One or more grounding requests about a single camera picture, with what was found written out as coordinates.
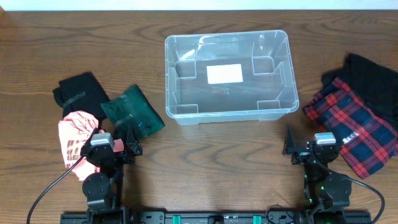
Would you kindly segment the dark green garment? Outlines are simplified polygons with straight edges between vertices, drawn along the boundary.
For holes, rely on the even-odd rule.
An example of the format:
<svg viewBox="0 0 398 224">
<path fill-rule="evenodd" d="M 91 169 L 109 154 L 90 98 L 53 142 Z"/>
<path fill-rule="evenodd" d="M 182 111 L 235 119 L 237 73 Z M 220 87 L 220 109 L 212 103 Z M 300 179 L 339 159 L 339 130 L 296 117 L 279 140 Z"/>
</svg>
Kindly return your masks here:
<svg viewBox="0 0 398 224">
<path fill-rule="evenodd" d="M 129 128 L 137 139 L 146 138 L 165 127 L 159 114 L 137 85 L 130 86 L 121 96 L 101 108 L 106 117 L 115 125 L 119 139 L 127 139 Z"/>
</svg>

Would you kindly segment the pink patterned garment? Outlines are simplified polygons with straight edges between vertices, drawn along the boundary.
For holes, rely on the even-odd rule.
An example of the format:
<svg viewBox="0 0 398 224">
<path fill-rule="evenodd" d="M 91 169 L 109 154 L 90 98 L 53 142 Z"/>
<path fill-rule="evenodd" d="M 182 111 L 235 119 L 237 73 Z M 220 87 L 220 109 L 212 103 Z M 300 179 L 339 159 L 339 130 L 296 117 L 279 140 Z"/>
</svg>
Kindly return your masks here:
<svg viewBox="0 0 398 224">
<path fill-rule="evenodd" d="M 81 148 L 95 128 L 99 129 L 99 121 L 92 114 L 84 111 L 71 112 L 59 121 L 58 135 L 65 167 L 71 168 L 80 158 Z M 113 151 L 122 152 L 123 150 L 122 139 L 114 140 Z M 72 170 L 80 181 L 84 181 L 90 174 L 99 171 L 99 167 L 87 162 L 86 159 L 79 162 Z"/>
</svg>

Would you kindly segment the red plaid shirt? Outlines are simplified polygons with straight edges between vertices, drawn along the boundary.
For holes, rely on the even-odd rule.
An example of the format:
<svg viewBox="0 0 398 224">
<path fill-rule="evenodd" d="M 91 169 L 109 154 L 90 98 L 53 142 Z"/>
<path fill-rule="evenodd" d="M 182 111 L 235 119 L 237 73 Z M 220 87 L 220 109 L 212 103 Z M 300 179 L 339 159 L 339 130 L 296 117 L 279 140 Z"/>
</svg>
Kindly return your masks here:
<svg viewBox="0 0 398 224">
<path fill-rule="evenodd" d="M 397 131 L 339 78 L 316 93 L 303 112 L 320 131 L 333 133 L 342 143 L 340 155 L 361 179 L 397 154 Z"/>
</svg>

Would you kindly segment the black garment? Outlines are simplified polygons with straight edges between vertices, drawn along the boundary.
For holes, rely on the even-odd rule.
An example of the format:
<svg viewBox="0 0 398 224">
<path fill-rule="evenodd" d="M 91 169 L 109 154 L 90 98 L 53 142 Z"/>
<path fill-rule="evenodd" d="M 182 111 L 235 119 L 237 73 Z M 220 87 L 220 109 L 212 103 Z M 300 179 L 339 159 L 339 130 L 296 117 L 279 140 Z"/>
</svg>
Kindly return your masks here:
<svg viewBox="0 0 398 224">
<path fill-rule="evenodd" d="M 92 114 L 98 121 L 106 119 L 101 107 L 107 103 L 109 97 L 91 72 L 85 72 L 58 82 L 53 97 L 63 109 L 63 117 L 75 111 L 84 111 Z"/>
<path fill-rule="evenodd" d="M 397 72 L 357 54 L 348 54 L 343 66 L 326 72 L 322 85 L 344 81 L 378 117 L 397 129 Z"/>
</svg>

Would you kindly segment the clear plastic storage bin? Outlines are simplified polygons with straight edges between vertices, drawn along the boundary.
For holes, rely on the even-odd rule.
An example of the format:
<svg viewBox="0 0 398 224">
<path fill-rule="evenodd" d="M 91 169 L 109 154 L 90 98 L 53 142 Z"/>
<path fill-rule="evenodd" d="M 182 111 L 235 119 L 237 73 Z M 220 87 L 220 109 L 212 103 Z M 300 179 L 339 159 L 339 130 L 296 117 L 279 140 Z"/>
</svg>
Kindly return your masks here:
<svg viewBox="0 0 398 224">
<path fill-rule="evenodd" d="M 243 82 L 209 84 L 206 67 L 241 64 Z M 171 35 L 165 40 L 165 110 L 180 125 L 273 121 L 299 108 L 283 30 Z"/>
</svg>

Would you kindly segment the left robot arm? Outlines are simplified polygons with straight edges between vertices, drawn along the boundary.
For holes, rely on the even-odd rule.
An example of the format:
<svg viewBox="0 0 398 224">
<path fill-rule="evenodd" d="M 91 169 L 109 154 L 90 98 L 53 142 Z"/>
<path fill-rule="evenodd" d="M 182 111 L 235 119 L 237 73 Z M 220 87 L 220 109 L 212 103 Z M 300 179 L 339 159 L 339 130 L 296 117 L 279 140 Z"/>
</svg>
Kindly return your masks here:
<svg viewBox="0 0 398 224">
<path fill-rule="evenodd" d="M 96 167 L 99 172 L 90 174 L 84 181 L 82 191 L 87 198 L 88 223 L 136 223 L 136 214 L 121 205 L 123 192 L 123 167 L 135 163 L 135 157 L 142 155 L 142 147 L 134 130 L 130 127 L 123 150 L 115 152 L 115 143 L 110 133 L 94 129 L 81 149 L 81 156 Z"/>
</svg>

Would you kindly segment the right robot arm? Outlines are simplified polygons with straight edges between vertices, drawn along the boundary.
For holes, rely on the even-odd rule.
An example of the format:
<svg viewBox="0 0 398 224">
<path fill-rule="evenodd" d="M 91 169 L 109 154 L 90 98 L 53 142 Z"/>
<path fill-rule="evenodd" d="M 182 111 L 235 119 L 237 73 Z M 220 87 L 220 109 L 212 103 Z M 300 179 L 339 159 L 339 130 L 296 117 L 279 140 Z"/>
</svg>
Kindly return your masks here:
<svg viewBox="0 0 398 224">
<path fill-rule="evenodd" d="M 287 128 L 283 155 L 291 156 L 293 165 L 304 168 L 303 194 L 310 206 L 295 214 L 295 223 L 346 223 L 344 208 L 349 207 L 351 182 L 332 172 L 328 164 L 341 150 L 333 133 L 318 133 L 306 146 L 295 145 L 291 127 Z"/>
</svg>

